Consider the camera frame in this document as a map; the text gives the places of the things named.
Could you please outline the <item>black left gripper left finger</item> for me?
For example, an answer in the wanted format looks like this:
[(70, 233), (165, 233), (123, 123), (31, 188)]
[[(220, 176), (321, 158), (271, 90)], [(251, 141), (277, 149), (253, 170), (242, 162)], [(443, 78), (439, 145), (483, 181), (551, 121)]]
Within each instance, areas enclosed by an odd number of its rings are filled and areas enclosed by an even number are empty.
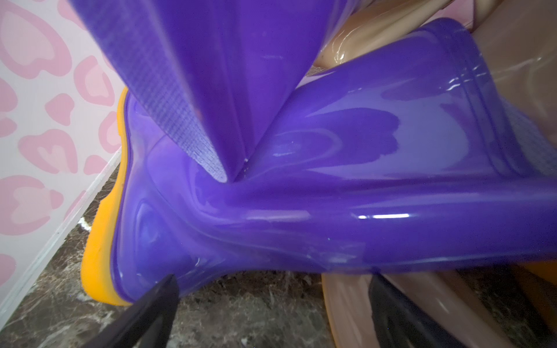
[(176, 277), (167, 275), (85, 347), (166, 347), (179, 302)]

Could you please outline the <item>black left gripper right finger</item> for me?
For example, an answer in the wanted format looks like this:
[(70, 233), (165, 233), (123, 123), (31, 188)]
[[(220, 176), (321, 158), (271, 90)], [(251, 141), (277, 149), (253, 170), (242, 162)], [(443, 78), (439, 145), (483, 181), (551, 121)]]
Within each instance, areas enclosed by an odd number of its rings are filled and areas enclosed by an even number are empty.
[(368, 290), (380, 347), (463, 347), (384, 276), (372, 277)]

